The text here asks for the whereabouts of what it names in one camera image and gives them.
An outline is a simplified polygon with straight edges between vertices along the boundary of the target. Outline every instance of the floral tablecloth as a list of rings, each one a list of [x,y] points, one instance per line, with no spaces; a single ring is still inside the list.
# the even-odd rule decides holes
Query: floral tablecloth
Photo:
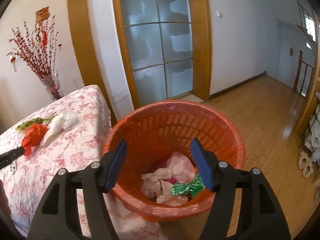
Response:
[[[11,171],[10,166],[0,170],[0,180],[9,200],[12,219],[26,229],[31,224],[42,195],[59,169],[76,171],[100,159],[106,135],[111,128],[110,111],[100,88],[91,85],[34,112],[0,135],[0,154],[3,154],[21,145],[22,135],[16,132],[17,125],[65,110],[77,113],[76,124],[62,131],[49,145],[40,145],[31,156],[18,158],[15,172]],[[82,232],[90,237],[81,190],[78,190],[77,198]],[[105,194],[104,198],[121,239],[166,239],[161,235],[158,223],[147,222],[130,212],[112,193]]]

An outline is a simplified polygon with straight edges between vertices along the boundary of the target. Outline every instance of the basket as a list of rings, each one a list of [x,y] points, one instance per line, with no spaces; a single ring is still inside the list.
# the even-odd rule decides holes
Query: basket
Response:
[[[104,152],[114,150],[121,138],[127,141],[127,157],[113,188],[124,206],[148,221],[177,220],[209,211],[214,194],[208,189],[179,207],[158,204],[140,190],[140,176],[153,172],[174,151],[183,153],[194,164],[189,146],[196,137],[219,160],[237,169],[243,167],[245,150],[238,130],[209,106],[165,100],[141,107],[118,122],[108,134]]]

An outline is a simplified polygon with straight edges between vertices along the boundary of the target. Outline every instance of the glass vase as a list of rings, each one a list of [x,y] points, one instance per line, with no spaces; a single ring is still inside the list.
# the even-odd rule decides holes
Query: glass vase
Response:
[[[52,75],[45,76],[40,79],[45,90],[47,90],[52,102],[59,100],[63,97],[63,93],[60,89],[60,80],[58,70],[54,71]]]

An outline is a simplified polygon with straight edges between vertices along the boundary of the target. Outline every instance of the screw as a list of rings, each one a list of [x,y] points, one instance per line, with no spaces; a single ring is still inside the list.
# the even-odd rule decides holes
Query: screw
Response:
[[[258,168],[253,168],[252,172],[256,175],[259,175],[261,173],[261,171]]]
[[[100,166],[100,163],[99,162],[94,162],[94,163],[91,163],[90,166],[91,166],[91,168],[96,169],[96,168],[98,168]]]
[[[220,167],[220,168],[226,168],[226,167],[228,167],[228,163],[226,163],[226,162],[219,162],[219,167]]]
[[[58,170],[58,174],[59,174],[59,175],[64,175],[66,172],[67,172],[66,169],[60,169],[60,170]]]

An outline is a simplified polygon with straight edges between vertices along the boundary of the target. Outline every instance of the baseboard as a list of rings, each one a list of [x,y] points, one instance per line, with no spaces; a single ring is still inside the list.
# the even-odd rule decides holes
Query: baseboard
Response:
[[[235,85],[233,85],[233,86],[231,86],[231,87],[228,87],[228,88],[226,88],[226,89],[224,89],[224,90],[221,90],[221,91],[219,91],[219,92],[216,92],[216,93],[210,95],[210,99],[209,99],[209,100],[214,99],[214,98],[216,98],[216,97],[218,97],[218,96],[221,96],[221,95],[223,95],[223,94],[226,94],[226,93],[230,92],[231,90],[236,89],[236,88],[238,88],[238,87],[241,87],[242,85],[247,84],[248,82],[250,82],[250,81],[252,81],[252,80],[255,80],[255,79],[257,79],[257,78],[259,78],[259,77],[261,77],[261,76],[263,76],[263,75],[267,75],[267,72],[265,71],[265,72],[263,72],[263,73],[261,73],[261,74],[259,74],[259,75],[257,75],[257,76],[254,76],[254,77],[249,78],[249,79],[247,79],[247,80],[244,80],[244,81],[242,81],[242,82],[240,82],[240,83],[238,83],[238,84],[235,84]]]

